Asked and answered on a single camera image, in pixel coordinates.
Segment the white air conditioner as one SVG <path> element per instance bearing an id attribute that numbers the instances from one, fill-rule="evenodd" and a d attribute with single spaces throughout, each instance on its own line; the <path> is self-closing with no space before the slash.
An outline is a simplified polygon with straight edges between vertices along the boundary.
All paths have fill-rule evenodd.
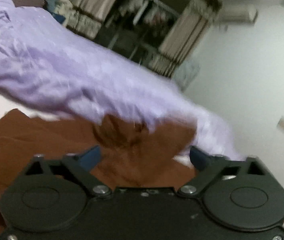
<path id="1" fill-rule="evenodd" d="M 225 5 L 219 11 L 218 24 L 254 24 L 258 18 L 258 10 L 253 5 Z"/>

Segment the brown shirt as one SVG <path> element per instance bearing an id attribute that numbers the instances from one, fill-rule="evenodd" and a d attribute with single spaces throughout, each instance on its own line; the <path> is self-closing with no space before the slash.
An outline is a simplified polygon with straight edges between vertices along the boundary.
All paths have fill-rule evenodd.
<path id="1" fill-rule="evenodd" d="M 175 157 L 192 141 L 196 129 L 162 120 L 153 132 L 143 123 L 106 115 L 100 124 L 85 119 L 47 121 L 17 109 L 0 119 L 0 196 L 36 154 L 60 158 L 100 146 L 102 160 L 92 174 L 117 186 L 179 188 L 195 176 Z M 0 233 L 5 223 L 0 214 Z"/>

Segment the open dark wardrobe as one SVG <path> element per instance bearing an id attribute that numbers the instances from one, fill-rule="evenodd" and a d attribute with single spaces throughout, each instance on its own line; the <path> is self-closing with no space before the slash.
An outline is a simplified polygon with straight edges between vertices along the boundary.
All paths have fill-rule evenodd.
<path id="1" fill-rule="evenodd" d="M 148 66 L 190 0 L 115 0 L 94 42 Z"/>

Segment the pile of blue clothes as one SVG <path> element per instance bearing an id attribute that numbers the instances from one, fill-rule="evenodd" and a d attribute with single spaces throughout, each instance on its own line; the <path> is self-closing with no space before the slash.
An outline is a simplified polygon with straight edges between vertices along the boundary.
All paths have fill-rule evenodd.
<path id="1" fill-rule="evenodd" d="M 70 15 L 73 11 L 73 4 L 70 0 L 45 0 L 45 8 L 53 18 L 63 26 L 67 26 Z"/>

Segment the left beige curtain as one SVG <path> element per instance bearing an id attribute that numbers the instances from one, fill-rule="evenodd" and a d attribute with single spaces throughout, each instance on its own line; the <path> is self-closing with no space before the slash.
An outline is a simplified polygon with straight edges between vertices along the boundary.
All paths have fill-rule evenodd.
<path id="1" fill-rule="evenodd" d="M 116 0 L 70 0 L 73 9 L 70 12 L 67 27 L 93 40 L 98 34 Z"/>

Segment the right beige curtain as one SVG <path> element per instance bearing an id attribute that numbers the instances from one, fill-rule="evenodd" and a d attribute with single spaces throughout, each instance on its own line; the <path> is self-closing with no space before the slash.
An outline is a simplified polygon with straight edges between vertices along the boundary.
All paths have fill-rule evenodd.
<path id="1" fill-rule="evenodd" d="M 172 77 L 218 19 L 222 6 L 221 0 L 191 0 L 152 56 L 148 68 Z"/>

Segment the grey hanging bag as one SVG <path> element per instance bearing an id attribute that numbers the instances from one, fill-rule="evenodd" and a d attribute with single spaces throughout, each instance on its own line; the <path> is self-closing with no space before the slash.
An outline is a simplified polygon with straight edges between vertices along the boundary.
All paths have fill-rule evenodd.
<path id="1" fill-rule="evenodd" d="M 181 91 L 188 88 L 193 79 L 198 75 L 200 64 L 196 59 L 189 58 L 174 71 L 172 80 Z"/>

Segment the purple duvet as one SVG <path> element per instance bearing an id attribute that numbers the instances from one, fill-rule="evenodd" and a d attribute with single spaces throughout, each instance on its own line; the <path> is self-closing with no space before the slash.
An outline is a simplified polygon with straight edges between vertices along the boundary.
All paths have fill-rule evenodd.
<path id="1" fill-rule="evenodd" d="M 75 35 L 41 8 L 0 0 L 0 90 L 29 107 L 99 122 L 106 114 L 145 122 L 164 117 L 197 126 L 192 145 L 244 160 L 230 126 L 194 104 L 175 83 Z"/>

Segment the beige curtain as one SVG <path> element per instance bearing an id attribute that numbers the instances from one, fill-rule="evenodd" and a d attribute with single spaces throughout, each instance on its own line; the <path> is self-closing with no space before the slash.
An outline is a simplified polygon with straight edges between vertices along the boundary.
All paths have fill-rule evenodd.
<path id="1" fill-rule="evenodd" d="M 73 9 L 70 12 L 67 27 L 93 40 L 98 34 L 116 0 L 70 0 Z"/>
<path id="2" fill-rule="evenodd" d="M 172 77 L 218 19 L 222 6 L 221 0 L 191 0 L 152 56 L 148 68 Z"/>

